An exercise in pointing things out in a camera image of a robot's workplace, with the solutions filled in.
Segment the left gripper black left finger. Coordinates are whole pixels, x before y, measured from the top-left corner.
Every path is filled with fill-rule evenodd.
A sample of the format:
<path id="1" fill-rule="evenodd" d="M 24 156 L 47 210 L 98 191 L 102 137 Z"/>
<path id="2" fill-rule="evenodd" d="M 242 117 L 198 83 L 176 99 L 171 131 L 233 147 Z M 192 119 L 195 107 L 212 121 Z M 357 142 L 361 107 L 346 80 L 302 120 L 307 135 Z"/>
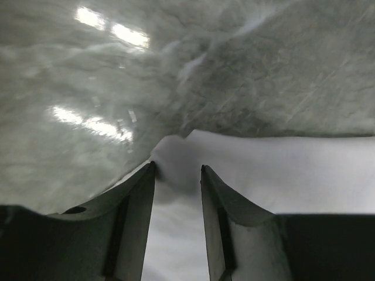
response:
<path id="1" fill-rule="evenodd" d="M 62 214 L 48 215 L 47 280 L 140 280 L 152 203 L 155 163 Z"/>

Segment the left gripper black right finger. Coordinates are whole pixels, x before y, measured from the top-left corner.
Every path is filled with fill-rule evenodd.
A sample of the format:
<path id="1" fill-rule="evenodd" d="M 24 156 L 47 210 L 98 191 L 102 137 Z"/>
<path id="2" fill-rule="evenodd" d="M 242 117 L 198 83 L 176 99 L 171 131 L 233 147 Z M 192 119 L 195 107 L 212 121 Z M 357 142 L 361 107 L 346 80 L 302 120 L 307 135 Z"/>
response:
<path id="1" fill-rule="evenodd" d="M 210 280 L 292 280 L 277 216 L 229 187 L 208 165 L 201 194 Z"/>

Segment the white floral t shirt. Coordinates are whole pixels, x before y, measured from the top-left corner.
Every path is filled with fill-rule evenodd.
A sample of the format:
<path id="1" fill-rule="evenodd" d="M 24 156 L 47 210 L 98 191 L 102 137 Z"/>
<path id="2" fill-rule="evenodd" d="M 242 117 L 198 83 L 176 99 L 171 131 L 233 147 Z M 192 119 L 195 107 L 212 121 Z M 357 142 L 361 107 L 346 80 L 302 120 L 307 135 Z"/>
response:
<path id="1" fill-rule="evenodd" d="M 150 152 L 158 175 L 142 280 L 207 280 L 200 169 L 272 213 L 374 213 L 374 138 L 236 138 L 194 130 Z"/>

